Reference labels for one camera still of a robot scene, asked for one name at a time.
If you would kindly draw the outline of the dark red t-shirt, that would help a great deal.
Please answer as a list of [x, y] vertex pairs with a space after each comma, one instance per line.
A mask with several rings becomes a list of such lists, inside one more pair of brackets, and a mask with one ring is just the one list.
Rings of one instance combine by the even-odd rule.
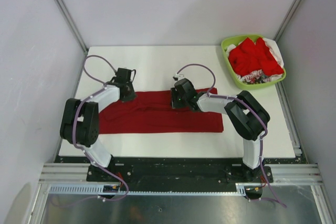
[[171, 107], [171, 93], [137, 92], [129, 102], [117, 101], [99, 113], [100, 134], [221, 133], [221, 114]]

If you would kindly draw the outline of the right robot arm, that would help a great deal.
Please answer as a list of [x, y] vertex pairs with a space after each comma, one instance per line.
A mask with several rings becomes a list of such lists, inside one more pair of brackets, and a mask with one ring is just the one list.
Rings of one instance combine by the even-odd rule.
[[262, 141], [268, 133], [267, 124], [270, 121], [270, 115], [263, 106], [245, 90], [235, 97], [217, 95], [196, 91], [187, 78], [173, 79], [172, 108], [227, 115], [238, 135], [243, 138], [243, 179], [249, 183], [259, 179], [264, 160]]

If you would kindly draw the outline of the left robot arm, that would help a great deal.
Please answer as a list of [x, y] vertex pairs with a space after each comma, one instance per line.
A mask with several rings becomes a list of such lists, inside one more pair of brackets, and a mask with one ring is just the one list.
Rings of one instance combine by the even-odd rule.
[[60, 137], [81, 150], [93, 166], [99, 167], [97, 174], [105, 182], [115, 178], [116, 169], [110, 165], [112, 154], [99, 139], [99, 113], [113, 103], [136, 98], [133, 87], [136, 73], [135, 69], [118, 68], [115, 76], [97, 92], [82, 100], [70, 98], [65, 103]]

